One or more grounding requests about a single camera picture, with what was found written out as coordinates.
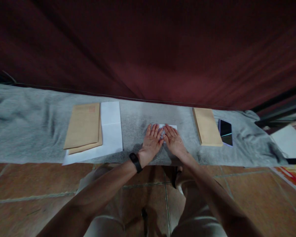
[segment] finger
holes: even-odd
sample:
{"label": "finger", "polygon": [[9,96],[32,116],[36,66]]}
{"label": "finger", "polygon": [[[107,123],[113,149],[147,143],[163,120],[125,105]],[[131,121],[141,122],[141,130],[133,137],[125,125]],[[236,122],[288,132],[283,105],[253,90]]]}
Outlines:
{"label": "finger", "polygon": [[177,136],[177,133],[175,132],[174,127],[170,127],[170,128],[171,128],[171,130],[172,130],[172,132],[173,132],[173,135],[174,135],[174,136]]}
{"label": "finger", "polygon": [[175,133],[180,136],[179,132],[174,128]]}
{"label": "finger", "polygon": [[174,132],[173,132],[173,128],[172,127],[170,127],[168,124],[166,124],[166,127],[167,127],[167,129],[169,130],[169,133],[171,134],[171,136],[173,136],[174,137]]}
{"label": "finger", "polygon": [[158,130],[159,130],[159,125],[157,124],[156,127],[155,127],[154,137],[157,136]]}
{"label": "finger", "polygon": [[166,134],[163,135],[163,139],[165,140],[165,143],[169,145],[169,138]]}
{"label": "finger", "polygon": [[164,129],[165,134],[166,134],[168,137],[170,137],[171,134],[169,133],[169,130],[168,130],[167,126],[164,126],[163,129]]}
{"label": "finger", "polygon": [[155,128],[156,128],[156,124],[154,124],[154,125],[152,125],[152,129],[151,129],[151,131],[150,131],[150,135],[154,135],[154,133],[155,133]]}
{"label": "finger", "polygon": [[164,139],[161,139],[161,140],[159,141],[159,146],[161,147],[163,143],[164,143]]}
{"label": "finger", "polygon": [[159,131],[158,134],[157,134],[157,138],[158,138],[158,140],[159,140],[160,137],[161,137],[162,131],[163,131],[163,128],[160,128],[160,131]]}
{"label": "finger", "polygon": [[150,130],[151,130],[151,124],[148,125],[146,136],[148,136],[150,134]]}

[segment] smartphone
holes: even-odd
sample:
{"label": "smartphone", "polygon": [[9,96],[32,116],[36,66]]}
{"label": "smartphone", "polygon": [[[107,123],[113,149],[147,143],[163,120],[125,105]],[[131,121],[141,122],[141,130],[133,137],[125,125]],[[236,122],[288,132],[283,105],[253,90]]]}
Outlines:
{"label": "smartphone", "polygon": [[218,122],[218,128],[223,143],[227,146],[233,146],[233,132],[231,124],[220,119]]}

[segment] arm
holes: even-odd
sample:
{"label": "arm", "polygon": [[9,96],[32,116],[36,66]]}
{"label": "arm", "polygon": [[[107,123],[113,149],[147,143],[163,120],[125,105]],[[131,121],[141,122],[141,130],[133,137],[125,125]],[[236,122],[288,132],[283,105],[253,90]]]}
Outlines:
{"label": "arm", "polygon": [[[149,164],[162,146],[163,139],[159,141],[162,129],[159,132],[158,129],[159,125],[147,128],[142,149],[137,154],[142,168]],[[69,201],[37,237],[83,236],[94,217],[136,173],[136,167],[130,160],[105,173]]]}
{"label": "arm", "polygon": [[177,156],[192,176],[210,210],[223,226],[228,236],[262,236],[246,214],[230,198],[227,192],[199,165],[184,147],[178,131],[169,125],[164,140],[169,150]]}

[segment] hand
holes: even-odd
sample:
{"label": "hand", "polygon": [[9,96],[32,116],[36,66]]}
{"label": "hand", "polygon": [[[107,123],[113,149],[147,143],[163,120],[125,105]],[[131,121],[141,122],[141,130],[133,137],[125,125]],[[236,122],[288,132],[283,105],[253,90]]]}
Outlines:
{"label": "hand", "polygon": [[189,153],[187,152],[178,131],[175,128],[170,127],[168,124],[165,125],[164,131],[165,134],[163,135],[163,138],[170,152],[184,163],[184,159],[188,157]]}
{"label": "hand", "polygon": [[160,139],[163,128],[159,130],[159,125],[154,124],[151,129],[151,124],[147,128],[146,136],[142,144],[142,148],[138,152],[137,156],[141,167],[143,168],[155,157],[160,150],[164,140]]}

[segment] black phone screen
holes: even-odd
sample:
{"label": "black phone screen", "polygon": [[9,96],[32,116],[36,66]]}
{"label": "black phone screen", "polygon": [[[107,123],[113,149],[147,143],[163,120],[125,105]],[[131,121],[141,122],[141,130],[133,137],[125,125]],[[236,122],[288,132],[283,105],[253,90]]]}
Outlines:
{"label": "black phone screen", "polygon": [[219,130],[220,130],[220,136],[221,136],[221,139],[223,140],[223,143],[232,146],[233,135],[232,135],[231,124],[228,122],[225,122],[224,120],[220,120]]}

